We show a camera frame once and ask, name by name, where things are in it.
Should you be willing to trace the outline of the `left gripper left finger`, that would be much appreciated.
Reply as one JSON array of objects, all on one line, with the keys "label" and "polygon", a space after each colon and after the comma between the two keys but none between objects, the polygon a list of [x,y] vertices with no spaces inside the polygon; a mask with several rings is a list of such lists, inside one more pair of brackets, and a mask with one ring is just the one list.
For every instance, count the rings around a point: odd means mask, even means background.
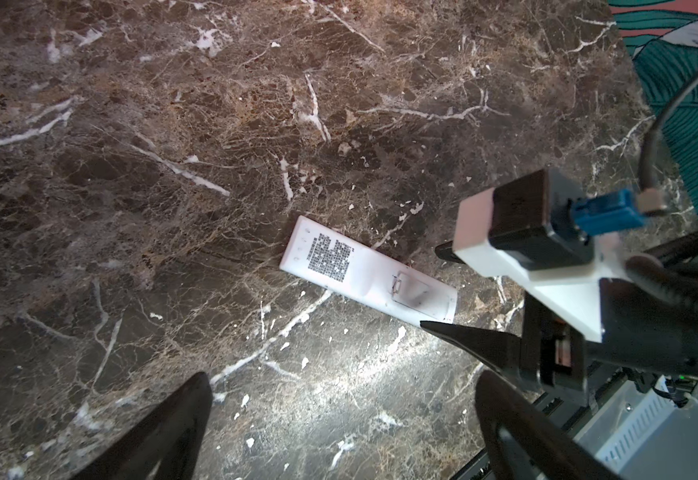
[{"label": "left gripper left finger", "polygon": [[208,375],[195,373],[76,479],[191,479],[213,405]]}]

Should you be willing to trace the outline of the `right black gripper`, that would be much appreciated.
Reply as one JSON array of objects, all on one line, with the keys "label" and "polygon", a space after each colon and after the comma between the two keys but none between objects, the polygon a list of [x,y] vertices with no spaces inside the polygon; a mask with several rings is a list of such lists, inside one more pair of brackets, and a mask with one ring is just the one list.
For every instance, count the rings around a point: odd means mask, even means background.
[{"label": "right black gripper", "polygon": [[[435,255],[462,264],[453,242],[437,245]],[[528,388],[553,396],[587,395],[587,360],[584,337],[552,310],[526,293],[521,339],[507,332],[421,321],[422,330],[467,352],[513,384],[521,379]]]}]

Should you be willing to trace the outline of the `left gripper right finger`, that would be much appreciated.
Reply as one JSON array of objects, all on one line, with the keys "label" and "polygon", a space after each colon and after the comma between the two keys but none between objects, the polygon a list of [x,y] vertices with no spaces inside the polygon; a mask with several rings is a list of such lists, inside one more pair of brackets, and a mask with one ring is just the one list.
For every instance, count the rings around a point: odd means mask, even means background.
[{"label": "left gripper right finger", "polygon": [[476,383],[475,409],[497,479],[535,479],[540,474],[548,479],[618,477],[492,371]]}]

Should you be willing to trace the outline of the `white remote control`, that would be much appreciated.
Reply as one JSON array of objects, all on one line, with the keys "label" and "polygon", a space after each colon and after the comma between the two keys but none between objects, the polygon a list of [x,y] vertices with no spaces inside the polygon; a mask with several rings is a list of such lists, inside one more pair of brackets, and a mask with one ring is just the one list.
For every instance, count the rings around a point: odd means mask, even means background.
[{"label": "white remote control", "polygon": [[[451,324],[455,317],[455,288],[304,216],[295,224],[280,268],[416,327],[421,321]],[[392,299],[392,286],[399,273],[427,281],[446,293],[449,298],[446,317],[435,320],[396,303]]]}]

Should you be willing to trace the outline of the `white battery compartment cover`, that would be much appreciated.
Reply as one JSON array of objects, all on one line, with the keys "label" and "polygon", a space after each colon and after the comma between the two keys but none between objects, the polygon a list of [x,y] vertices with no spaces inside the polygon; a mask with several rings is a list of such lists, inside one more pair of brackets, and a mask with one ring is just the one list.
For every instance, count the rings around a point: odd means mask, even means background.
[{"label": "white battery compartment cover", "polygon": [[409,309],[435,320],[448,312],[449,298],[440,288],[407,273],[399,273],[393,282],[392,299]]}]

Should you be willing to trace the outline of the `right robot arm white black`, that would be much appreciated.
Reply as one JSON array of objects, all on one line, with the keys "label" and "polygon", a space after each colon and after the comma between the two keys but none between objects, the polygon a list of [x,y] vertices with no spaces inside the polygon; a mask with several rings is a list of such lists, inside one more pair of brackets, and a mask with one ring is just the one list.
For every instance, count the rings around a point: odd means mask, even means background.
[{"label": "right robot arm white black", "polygon": [[591,363],[698,381],[698,231],[648,250],[658,260],[627,262],[629,280],[602,280],[595,311],[599,342],[583,335],[531,294],[522,333],[424,321],[424,331],[477,358],[515,386],[542,388],[585,404]]}]

